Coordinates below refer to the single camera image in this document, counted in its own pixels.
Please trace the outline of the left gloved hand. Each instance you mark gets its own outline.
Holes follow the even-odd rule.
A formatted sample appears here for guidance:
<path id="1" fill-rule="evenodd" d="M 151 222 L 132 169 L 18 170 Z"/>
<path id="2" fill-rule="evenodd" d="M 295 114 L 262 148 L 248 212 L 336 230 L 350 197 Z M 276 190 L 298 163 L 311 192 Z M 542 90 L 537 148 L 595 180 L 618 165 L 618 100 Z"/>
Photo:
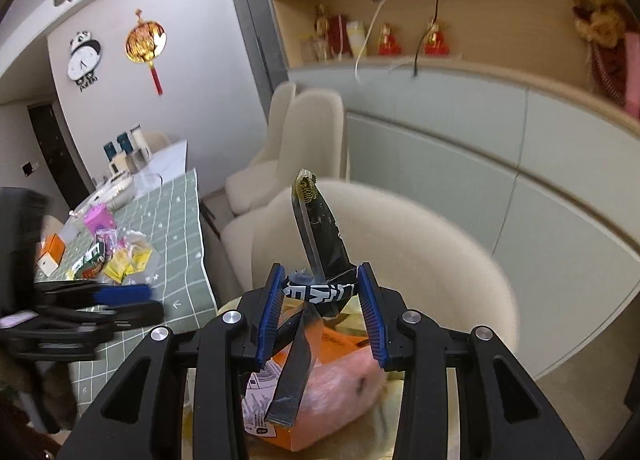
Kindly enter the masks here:
<path id="1" fill-rule="evenodd" d="M 69 431 L 78 417 L 66 362 L 30 362 L 2 352 L 1 394 L 41 433 Z"/>

